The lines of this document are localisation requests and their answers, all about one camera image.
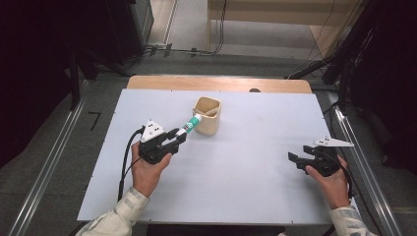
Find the white board sheet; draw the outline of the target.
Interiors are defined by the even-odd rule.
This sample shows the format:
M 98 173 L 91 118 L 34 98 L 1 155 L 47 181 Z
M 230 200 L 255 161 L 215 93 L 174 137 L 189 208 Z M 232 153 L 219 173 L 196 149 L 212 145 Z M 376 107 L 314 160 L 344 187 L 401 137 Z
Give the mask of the white board sheet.
M 184 125 L 199 91 L 125 89 L 115 108 L 78 218 L 91 220 L 117 202 L 131 176 L 121 174 L 133 133 L 152 120 Z M 140 216 L 147 223 L 326 225 L 317 183 L 287 155 L 328 135 L 312 93 L 219 92 L 217 132 L 191 132 L 163 171 Z

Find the person's dark clothing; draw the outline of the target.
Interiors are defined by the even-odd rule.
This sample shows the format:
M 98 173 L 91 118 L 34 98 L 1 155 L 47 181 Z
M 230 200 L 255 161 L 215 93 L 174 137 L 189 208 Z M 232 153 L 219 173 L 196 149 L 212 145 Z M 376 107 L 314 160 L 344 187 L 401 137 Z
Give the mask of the person's dark clothing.
M 147 236 L 277 236 L 282 226 L 214 226 L 152 224 Z

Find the black curtain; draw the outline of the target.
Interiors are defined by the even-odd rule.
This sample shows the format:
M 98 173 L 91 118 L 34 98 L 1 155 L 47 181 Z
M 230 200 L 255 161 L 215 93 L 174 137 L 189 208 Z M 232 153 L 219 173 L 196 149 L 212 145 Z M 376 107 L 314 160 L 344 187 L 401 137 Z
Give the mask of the black curtain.
M 0 0 L 0 168 L 71 95 L 70 50 L 93 0 Z

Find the black metal stand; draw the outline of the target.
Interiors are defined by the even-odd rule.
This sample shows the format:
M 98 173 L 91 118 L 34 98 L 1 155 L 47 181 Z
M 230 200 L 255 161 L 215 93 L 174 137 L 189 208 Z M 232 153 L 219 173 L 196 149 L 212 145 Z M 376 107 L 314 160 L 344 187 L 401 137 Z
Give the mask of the black metal stand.
M 80 83 L 79 83 L 79 71 L 82 71 L 87 80 L 95 80 L 98 71 L 95 69 L 94 63 L 97 62 L 104 67 L 108 68 L 111 72 L 115 72 L 123 77 L 130 77 L 130 74 L 126 71 L 110 62 L 103 56 L 94 53 L 93 51 L 75 47 L 70 50 L 69 54 L 69 70 L 70 70 L 70 82 L 71 82 L 71 110 L 74 110 L 81 101 Z

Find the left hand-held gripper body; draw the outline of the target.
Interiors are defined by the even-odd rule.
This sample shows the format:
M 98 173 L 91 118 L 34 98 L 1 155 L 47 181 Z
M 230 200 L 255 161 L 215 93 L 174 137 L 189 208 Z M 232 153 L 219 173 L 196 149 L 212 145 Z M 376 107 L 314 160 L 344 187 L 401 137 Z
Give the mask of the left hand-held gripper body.
M 149 164 L 157 164 L 168 153 L 177 153 L 179 146 L 165 147 L 162 144 L 167 140 L 167 133 L 162 126 L 149 120 L 142 131 L 139 156 Z

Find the wooden table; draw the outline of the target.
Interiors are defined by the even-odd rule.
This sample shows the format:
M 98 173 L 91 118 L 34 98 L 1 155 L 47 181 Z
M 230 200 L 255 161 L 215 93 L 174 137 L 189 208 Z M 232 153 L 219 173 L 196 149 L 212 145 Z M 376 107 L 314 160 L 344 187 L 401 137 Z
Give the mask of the wooden table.
M 250 91 L 281 93 L 311 93 L 304 80 L 258 79 L 209 76 L 133 76 L 128 89 Z

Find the metal floor rail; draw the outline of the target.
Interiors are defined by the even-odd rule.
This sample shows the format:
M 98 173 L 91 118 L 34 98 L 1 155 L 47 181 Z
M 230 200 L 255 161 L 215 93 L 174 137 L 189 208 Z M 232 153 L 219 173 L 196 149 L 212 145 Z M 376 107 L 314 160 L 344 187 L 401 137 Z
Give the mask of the metal floor rail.
M 388 204 L 387 198 L 379 185 L 376 175 L 368 163 L 366 155 L 362 151 L 359 141 L 354 134 L 348 117 L 343 115 L 339 108 L 336 108 L 334 113 L 344 138 L 353 144 L 353 147 L 349 150 L 351 151 L 353 159 L 358 167 L 358 171 L 364 180 L 364 185 L 368 190 L 386 236 L 403 236 L 402 231 L 394 217 L 393 211 Z
M 25 197 L 24 203 L 19 210 L 19 214 L 10 231 L 7 233 L 7 236 L 25 236 L 31 219 L 41 202 L 41 199 L 61 158 L 62 152 L 68 143 L 68 140 L 71 137 L 80 114 L 85 106 L 89 90 L 90 82 L 84 80 L 81 86 L 80 101 L 67 116 L 51 151 L 49 152 L 38 176 L 30 188 L 29 193 Z

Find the person's left hand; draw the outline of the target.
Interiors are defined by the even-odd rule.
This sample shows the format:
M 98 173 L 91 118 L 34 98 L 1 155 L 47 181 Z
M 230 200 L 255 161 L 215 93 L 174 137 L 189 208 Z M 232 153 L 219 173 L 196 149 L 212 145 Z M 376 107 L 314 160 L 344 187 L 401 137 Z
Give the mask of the person's left hand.
M 149 198 L 155 190 L 162 171 L 169 165 L 172 154 L 168 153 L 158 164 L 149 164 L 139 156 L 140 143 L 131 146 L 133 187 Z

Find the black cabinet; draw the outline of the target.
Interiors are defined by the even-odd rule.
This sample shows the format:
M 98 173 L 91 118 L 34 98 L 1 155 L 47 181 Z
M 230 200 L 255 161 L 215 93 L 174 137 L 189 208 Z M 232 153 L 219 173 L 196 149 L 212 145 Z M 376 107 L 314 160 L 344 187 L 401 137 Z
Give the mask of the black cabinet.
M 150 0 L 106 0 L 116 37 L 117 62 L 143 55 L 154 23 Z

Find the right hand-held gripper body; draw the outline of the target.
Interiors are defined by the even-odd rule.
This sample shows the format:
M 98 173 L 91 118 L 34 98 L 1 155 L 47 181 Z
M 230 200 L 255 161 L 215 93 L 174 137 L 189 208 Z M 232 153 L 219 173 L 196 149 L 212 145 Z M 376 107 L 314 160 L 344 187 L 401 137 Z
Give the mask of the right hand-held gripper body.
M 303 151 L 314 157 L 306 160 L 310 162 L 310 166 L 314 167 L 322 176 L 328 177 L 340 167 L 335 149 L 351 147 L 353 147 L 351 142 L 324 137 L 315 140 L 313 147 L 303 146 Z

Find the white green glue stick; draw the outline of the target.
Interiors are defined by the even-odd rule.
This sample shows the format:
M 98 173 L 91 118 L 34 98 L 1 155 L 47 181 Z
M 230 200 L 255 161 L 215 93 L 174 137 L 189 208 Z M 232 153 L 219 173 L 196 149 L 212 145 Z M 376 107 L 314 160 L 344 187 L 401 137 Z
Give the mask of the white green glue stick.
M 186 122 L 175 134 L 176 137 L 179 137 L 183 134 L 189 134 L 193 131 L 202 121 L 202 116 L 200 114 L 194 115 L 188 122 Z

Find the cream ceramic cup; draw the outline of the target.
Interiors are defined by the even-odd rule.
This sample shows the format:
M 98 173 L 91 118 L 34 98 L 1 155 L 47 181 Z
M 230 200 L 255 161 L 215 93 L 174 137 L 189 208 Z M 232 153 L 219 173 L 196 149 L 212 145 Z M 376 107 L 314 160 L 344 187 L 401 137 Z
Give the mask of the cream ceramic cup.
M 194 108 L 197 108 L 203 112 L 209 111 L 211 109 L 214 109 L 218 107 L 218 112 L 215 115 L 202 116 L 202 121 L 200 124 L 195 128 L 195 130 L 201 134 L 212 136 L 214 135 L 219 127 L 219 121 L 220 121 L 220 112 L 221 112 L 221 103 L 218 99 L 207 97 L 207 96 L 201 96 L 198 98 Z

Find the person's right hand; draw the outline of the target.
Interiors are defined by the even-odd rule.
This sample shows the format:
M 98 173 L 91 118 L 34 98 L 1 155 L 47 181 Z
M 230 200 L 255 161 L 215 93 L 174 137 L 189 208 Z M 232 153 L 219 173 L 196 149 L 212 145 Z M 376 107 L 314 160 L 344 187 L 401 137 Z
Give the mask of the person's right hand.
M 307 173 L 315 179 L 331 209 L 347 207 L 350 205 L 348 197 L 348 183 L 343 172 L 347 168 L 347 162 L 341 157 L 338 158 L 341 167 L 328 177 L 322 176 L 314 167 L 307 165 Z

